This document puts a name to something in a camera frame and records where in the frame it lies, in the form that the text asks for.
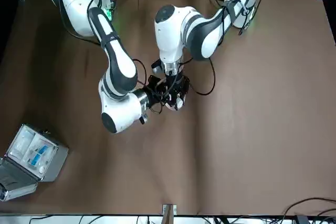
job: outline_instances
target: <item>robotic hand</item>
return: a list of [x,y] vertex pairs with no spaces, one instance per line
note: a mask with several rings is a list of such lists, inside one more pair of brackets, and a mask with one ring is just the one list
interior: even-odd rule
[[111,0],[52,1],[59,7],[62,20],[65,16],[69,18],[76,32],[73,36],[83,40],[95,36],[108,56],[108,69],[99,82],[101,117],[110,132],[118,133],[138,119],[145,123],[146,110],[156,103],[172,110],[180,109],[190,85],[183,76],[182,49],[186,47],[195,60],[208,59],[232,24],[246,27],[246,21],[253,18],[256,0],[226,0],[224,7],[210,19],[192,7],[162,7],[155,17],[160,59],[152,69],[154,73],[164,72],[165,78],[150,76],[149,84],[137,90],[134,90],[137,69],[107,16],[114,3]]

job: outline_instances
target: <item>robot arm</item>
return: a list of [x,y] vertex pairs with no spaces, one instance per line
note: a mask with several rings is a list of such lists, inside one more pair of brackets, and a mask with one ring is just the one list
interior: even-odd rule
[[[225,0],[225,7],[210,19],[204,18],[192,7],[162,7],[155,18],[155,35],[164,67],[182,56],[183,47],[190,51],[195,60],[209,58],[232,24],[241,28],[244,16],[251,18],[255,2],[256,0]],[[169,46],[165,45],[165,41],[169,41]]]
[[107,55],[108,69],[99,82],[101,117],[105,127],[110,132],[117,133],[137,119],[144,122],[143,114],[150,100],[145,91],[134,91],[138,80],[137,69],[106,15],[112,1],[52,1],[60,9],[62,17],[69,18],[77,37],[95,36]]

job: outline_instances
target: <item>metal case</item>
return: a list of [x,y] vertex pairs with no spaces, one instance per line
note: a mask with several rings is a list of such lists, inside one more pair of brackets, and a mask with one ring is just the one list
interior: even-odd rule
[[0,158],[0,201],[36,190],[38,182],[54,181],[68,155],[68,148],[23,124]]

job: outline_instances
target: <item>metal bracket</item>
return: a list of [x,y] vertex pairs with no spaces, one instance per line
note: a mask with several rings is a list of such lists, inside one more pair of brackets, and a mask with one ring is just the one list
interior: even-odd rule
[[166,204],[162,205],[162,221],[161,224],[173,224],[174,215],[177,215],[176,205]]

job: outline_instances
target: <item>black cable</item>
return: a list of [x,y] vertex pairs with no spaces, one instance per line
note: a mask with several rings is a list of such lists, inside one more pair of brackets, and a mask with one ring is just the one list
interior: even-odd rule
[[258,11],[258,9],[259,9],[259,6],[260,6],[260,3],[261,3],[261,1],[262,1],[262,0],[259,0],[259,2],[258,2],[258,5],[257,5],[257,7],[256,7],[256,9],[255,9],[255,11],[254,11],[254,13],[253,13],[253,17],[251,17],[251,18],[250,18],[250,20],[249,20],[249,23],[250,23],[250,22],[252,22],[252,21],[253,21],[253,19],[254,19],[254,17],[256,16],[256,14],[257,14],[257,11]]
[[138,0],[138,10],[139,10],[139,2],[140,2],[140,1]]
[[77,39],[81,39],[81,40],[84,40],[84,41],[87,41],[89,43],[92,43],[92,44],[95,44],[97,46],[100,46],[99,43],[97,42],[94,42],[92,40],[89,40],[89,39],[85,39],[85,38],[82,38],[80,36],[77,36],[76,34],[73,34],[69,29],[68,27],[66,26],[65,22],[64,22],[64,18],[63,18],[63,15],[62,15],[62,9],[61,9],[61,5],[63,5],[63,0],[58,0],[58,5],[59,5],[59,12],[60,12],[60,15],[61,15],[61,20],[62,20],[62,24],[63,26],[65,27],[66,31],[73,37],[77,38]]
[[318,215],[316,215],[316,217],[313,219],[312,224],[314,224],[317,221],[317,217],[321,216],[322,214],[325,214],[326,212],[332,212],[332,211],[336,211],[336,208],[330,208],[327,210],[324,210],[322,212],[320,212]]
[[78,224],[80,224],[82,222],[83,217],[84,217],[84,215],[82,217],[80,217],[80,220],[79,220]]
[[241,215],[234,221],[230,222],[230,224],[234,224],[237,220],[243,219],[243,218],[248,218],[248,219],[257,219],[257,220],[264,220],[265,218],[262,217],[255,217],[255,216],[250,216],[250,215]]
[[133,61],[136,61],[136,62],[138,62],[138,63],[140,63],[140,64],[142,65],[142,67],[143,67],[143,70],[145,71],[145,82],[142,83],[141,81],[138,81],[138,83],[143,84],[143,86],[145,87],[145,86],[146,86],[146,82],[147,82],[147,71],[146,71],[146,67],[145,67],[145,65],[142,63],[141,60],[138,60],[138,59],[132,59],[132,60],[133,60]]
[[294,207],[294,206],[296,206],[296,205],[298,205],[298,204],[301,204],[301,203],[303,203],[303,202],[310,201],[310,200],[322,200],[322,201],[327,201],[327,202],[331,202],[331,203],[336,204],[336,200],[334,200],[334,199],[321,198],[321,197],[312,197],[312,198],[307,198],[307,199],[300,200],[300,201],[298,201],[298,202],[296,202],[296,203],[293,203],[292,205],[290,205],[290,206],[286,209],[285,213],[283,214],[283,218],[281,219],[280,224],[282,224],[283,220],[284,220],[285,217],[286,217],[286,214],[288,213],[288,211],[289,211],[292,207]]
[[218,6],[214,5],[214,3],[213,3],[211,0],[209,0],[210,4],[211,4],[212,6],[214,6],[215,8],[218,8],[218,7],[221,8],[222,5],[221,5],[217,0],[215,0],[215,1],[216,1],[216,3],[217,3]]
[[206,222],[208,222],[209,224],[212,224],[208,219],[201,217],[202,219],[204,219]]
[[117,7],[117,0],[114,0],[114,8],[113,8],[113,11],[116,9]]
[[92,221],[90,221],[88,224],[93,223],[95,220],[98,220],[98,219],[101,218],[101,217],[104,217],[104,215],[101,215],[101,216],[98,216],[98,217],[94,218],[94,219],[93,219]]
[[216,72],[215,72],[214,64],[212,63],[211,58],[209,58],[209,62],[210,62],[210,64],[211,64],[212,72],[213,72],[213,75],[214,75],[214,84],[213,84],[213,86],[212,86],[212,88],[211,88],[211,90],[210,90],[209,92],[207,92],[207,93],[200,93],[200,92],[196,91],[195,88],[192,86],[192,84],[191,84],[191,82],[190,82],[190,79],[189,79],[188,77],[186,77],[186,78],[189,80],[189,85],[190,85],[190,87],[192,88],[192,90],[193,90],[196,94],[206,96],[206,95],[211,94],[212,91],[214,91],[214,89],[215,89],[215,86],[216,86]]
[[29,224],[31,224],[32,220],[42,220],[42,219],[47,219],[47,218],[50,218],[54,215],[47,215],[47,216],[44,216],[44,217],[41,217],[41,218],[31,218],[30,221],[29,221]]
[[325,214],[326,212],[332,212],[332,211],[336,211],[336,208],[330,208],[330,209],[327,209],[327,210],[325,210],[325,211],[322,211],[322,212],[320,212],[318,215],[316,215],[316,216],[321,216],[322,214]]
[[325,222],[325,221],[327,221],[327,220],[329,220],[329,219],[336,219],[336,217],[335,217],[335,216],[329,216],[329,217],[326,217],[326,218],[324,218],[323,220],[321,220],[320,224],[323,224],[323,222]]

